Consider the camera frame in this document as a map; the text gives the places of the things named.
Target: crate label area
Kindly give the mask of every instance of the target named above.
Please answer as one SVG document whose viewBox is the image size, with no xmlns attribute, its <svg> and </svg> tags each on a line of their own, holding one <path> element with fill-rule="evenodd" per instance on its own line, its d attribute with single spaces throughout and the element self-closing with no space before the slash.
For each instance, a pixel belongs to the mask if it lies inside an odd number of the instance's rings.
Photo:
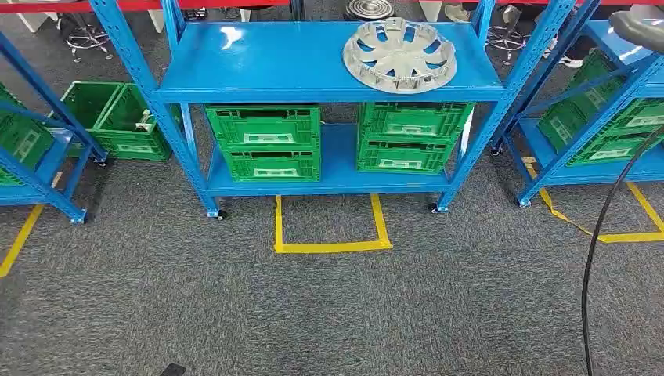
<svg viewBox="0 0 664 376">
<path fill-rule="evenodd" d="M 617 157 L 626 157 L 629 153 L 631 148 L 627 149 L 617 149 L 617 150 L 609 150 L 609 151 L 598 151 L 595 154 L 593 154 L 592 157 L 588 158 L 591 161 L 597 160 L 597 159 L 605 159 L 605 158 L 617 158 Z"/>
</svg>

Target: shelf board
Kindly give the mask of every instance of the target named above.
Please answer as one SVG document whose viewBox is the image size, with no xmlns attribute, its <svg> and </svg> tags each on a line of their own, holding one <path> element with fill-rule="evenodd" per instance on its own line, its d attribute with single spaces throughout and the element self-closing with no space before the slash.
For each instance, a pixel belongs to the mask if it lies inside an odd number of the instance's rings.
<svg viewBox="0 0 664 376">
<path fill-rule="evenodd" d="M 67 156 L 67 149 L 71 141 L 71 132 L 58 131 L 52 132 L 52 134 L 55 142 L 41 158 L 35 170 L 37 177 L 42 182 L 48 182 L 49 184 L 60 170 L 60 165 Z M 27 184 L 22 186 L 0 186 L 0 204 L 38 204 L 44 202 L 43 199 L 41 193 Z"/>
<path fill-rule="evenodd" d="M 355 125 L 321 127 L 320 181 L 314 183 L 234 183 L 218 151 L 213 153 L 208 192 L 214 196 L 436 192 L 449 187 L 446 174 L 358 172 Z"/>
<path fill-rule="evenodd" d="M 332 103 L 494 101 L 506 92 L 469 23 L 432 24 L 456 49 L 458 68 L 447 85 L 414 95 L 369 88 L 342 59 L 359 25 L 187 23 L 157 93 L 169 103 Z"/>
<path fill-rule="evenodd" d="M 556 151 L 547 138 L 537 128 L 539 119 L 523 119 L 519 122 L 530 150 L 542 168 L 556 158 Z M 613 183 L 625 168 L 626 161 L 587 164 L 575 167 L 562 167 L 550 178 L 547 186 L 564 184 Z M 649 182 L 664 180 L 664 146 L 657 145 L 645 153 L 632 166 L 627 175 L 630 182 Z"/>
<path fill-rule="evenodd" d="M 641 60 L 652 53 L 649 49 L 641 48 L 620 38 L 613 32 L 607 20 L 588 21 L 586 34 L 619 67 Z M 650 79 L 646 86 L 642 88 L 639 96 L 649 98 L 664 97 L 664 69 L 661 69 Z"/>
</svg>

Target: yellow floor tape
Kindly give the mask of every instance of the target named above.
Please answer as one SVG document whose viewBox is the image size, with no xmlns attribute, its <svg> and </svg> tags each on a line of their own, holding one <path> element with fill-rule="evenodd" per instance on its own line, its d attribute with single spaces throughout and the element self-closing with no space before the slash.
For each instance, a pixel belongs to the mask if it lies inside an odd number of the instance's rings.
<svg viewBox="0 0 664 376">
<path fill-rule="evenodd" d="M 532 166 L 533 163 L 535 163 L 535 158 L 533 157 L 523 157 L 522 158 L 523 163 L 525 164 L 526 169 L 528 169 L 528 173 L 530 174 L 530 177 L 535 178 L 537 175 L 537 172 L 535 171 L 535 168 Z M 662 221 L 661 218 L 659 218 L 659 215 L 657 212 L 655 212 L 655 209 L 652 208 L 648 200 L 645 198 L 645 196 L 642 194 L 642 192 L 638 189 L 636 184 L 634 183 L 627 183 L 627 187 L 630 188 L 630 191 L 632 194 L 635 196 L 635 198 L 639 201 L 639 204 L 641 207 L 646 211 L 648 214 L 648 217 L 652 220 L 652 222 L 657 226 L 659 229 L 659 232 L 657 233 L 606 233 L 604 235 L 600 235 L 598 237 L 598 240 L 603 242 L 603 243 L 627 243 L 627 242 L 641 242 L 641 241 L 663 241 L 664 240 L 664 222 Z M 559 212 L 554 208 L 554 202 L 551 200 L 551 196 L 547 192 L 546 189 L 542 188 L 539 190 L 539 195 L 542 197 L 544 200 L 544 204 L 547 205 L 549 208 L 549 211 L 551 212 L 554 217 L 562 219 L 563 221 L 572 224 L 574 227 L 577 229 L 583 231 L 584 233 L 587 233 L 588 235 L 592 235 L 593 233 L 590 232 L 589 230 L 586 230 L 583 226 L 580 224 L 572 221 L 571 219 L 567 218 L 564 214 Z"/>
<path fill-rule="evenodd" d="M 356 241 L 351 243 L 329 243 L 329 244 L 284 244 L 283 243 L 283 217 L 281 212 L 281 196 L 275 197 L 276 207 L 274 209 L 275 226 L 275 253 L 341 253 L 356 251 L 376 251 L 379 249 L 392 248 L 388 239 L 388 231 L 385 228 L 383 209 L 378 195 L 371 194 L 371 209 L 373 220 L 376 223 L 378 240 Z"/>
<path fill-rule="evenodd" d="M 62 176 L 62 172 L 57 173 L 53 180 L 52 186 L 56 186 L 58 180 L 60 180 L 60 176 Z M 2 260 L 2 264 L 0 264 L 0 277 L 5 277 L 7 274 L 9 274 L 9 270 L 12 269 L 12 265 L 14 261 L 16 261 L 16 257 L 18 257 L 21 248 L 23 248 L 28 235 L 30 235 L 30 232 L 32 231 L 32 227 L 37 222 L 37 219 L 39 219 L 39 215 L 42 213 L 42 210 L 44 210 L 44 204 L 36 204 L 34 208 L 32 208 L 30 215 L 27 217 L 23 227 L 21 227 L 21 230 L 19 231 L 19 234 L 16 236 L 14 244 L 12 244 L 12 247 L 9 249 L 9 252 L 7 252 L 7 255 L 5 256 L 5 259 Z"/>
</svg>

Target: black cable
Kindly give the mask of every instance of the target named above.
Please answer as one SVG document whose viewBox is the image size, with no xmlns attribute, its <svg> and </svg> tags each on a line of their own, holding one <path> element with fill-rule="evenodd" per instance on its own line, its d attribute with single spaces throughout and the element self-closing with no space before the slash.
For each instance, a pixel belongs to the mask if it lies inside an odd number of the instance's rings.
<svg viewBox="0 0 664 376">
<path fill-rule="evenodd" d="M 593 239 L 590 241 L 590 247 L 588 248 L 588 257 L 586 258 L 586 270 L 583 272 L 583 288 L 581 289 L 581 325 L 583 327 L 583 348 L 586 351 L 586 369 L 588 376 L 594 376 L 593 372 L 593 361 L 590 358 L 590 338 L 588 334 L 588 283 L 590 282 L 590 269 L 593 266 L 593 256 L 595 255 L 595 246 L 597 245 L 597 239 L 600 236 L 601 225 L 604 222 L 604 217 L 608 210 L 608 206 L 611 204 L 611 200 L 615 196 L 615 192 L 618 190 L 620 183 L 623 182 L 627 172 L 630 171 L 634 162 L 639 159 L 639 157 L 646 151 L 646 149 L 660 136 L 664 135 L 664 127 L 661 127 L 657 132 L 653 132 L 644 142 L 642 142 L 637 151 L 634 153 L 632 158 L 627 165 L 620 173 L 618 179 L 613 183 L 611 191 L 606 197 L 604 206 L 600 211 L 599 217 L 597 217 L 597 224 L 595 225 L 595 231 L 593 231 Z"/>
</svg>

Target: green plastic crate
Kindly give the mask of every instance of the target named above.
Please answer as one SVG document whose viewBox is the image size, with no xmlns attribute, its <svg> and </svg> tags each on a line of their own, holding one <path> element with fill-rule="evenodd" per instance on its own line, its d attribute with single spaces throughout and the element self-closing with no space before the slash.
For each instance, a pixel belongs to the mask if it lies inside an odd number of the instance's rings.
<svg viewBox="0 0 664 376">
<path fill-rule="evenodd" d="M 4 168 L 0 167 L 0 186 L 22 186 L 21 182 L 17 177 L 10 174 Z"/>
<path fill-rule="evenodd" d="M 358 126 L 372 140 L 455 143 L 473 103 L 363 103 Z"/>
<path fill-rule="evenodd" d="M 125 84 L 90 133 L 108 150 L 110 157 L 167 161 L 171 148 L 155 124 L 154 117 L 144 114 L 146 108 L 138 87 Z M 181 123 L 176 107 L 172 108 L 175 120 Z M 137 123 L 144 124 L 146 129 L 137 130 Z"/>
<path fill-rule="evenodd" d="M 67 106 L 83 128 L 90 131 L 99 127 L 103 115 L 110 109 L 123 85 L 122 82 L 74 81 L 60 101 Z M 57 119 L 53 112 L 49 114 L 49 118 L 51 117 Z M 82 151 L 83 145 L 74 141 L 67 151 L 67 156 L 79 157 Z"/>
<path fill-rule="evenodd" d="M 563 101 L 549 108 L 539 120 L 537 128 L 549 139 L 555 150 L 560 152 L 586 123 L 586 117 L 574 103 Z"/>
<path fill-rule="evenodd" d="M 367 172 L 440 174 L 452 153 L 449 144 L 359 142 L 357 169 Z"/>
<path fill-rule="evenodd" d="M 320 152 L 233 151 L 224 152 L 235 182 L 317 182 Z"/>
<path fill-rule="evenodd" d="M 317 105 L 207 105 L 205 111 L 221 150 L 320 148 Z"/>
<path fill-rule="evenodd" d="M 615 64 L 603 52 L 596 50 L 583 62 L 583 67 L 574 75 L 568 89 L 575 88 L 614 69 Z M 584 116 L 590 119 L 623 85 L 624 81 L 624 78 L 621 77 L 612 78 L 602 85 L 573 96 L 562 103 L 574 103 Z M 662 124 L 664 124 L 664 99 L 634 99 L 630 105 L 618 112 L 606 124 L 603 132 L 614 136 L 653 132 Z"/>
<path fill-rule="evenodd" d="M 596 163 L 608 163 L 615 161 L 628 161 L 637 151 L 639 145 L 647 139 L 649 134 L 621 135 L 594 138 L 589 141 L 583 149 L 578 152 L 567 163 L 567 166 L 589 165 Z M 659 142 L 653 143 L 653 147 L 661 147 Z"/>
<path fill-rule="evenodd" d="M 34 168 L 52 144 L 51 133 L 28 117 L 14 114 L 0 122 L 0 147 L 28 168 Z"/>
</svg>

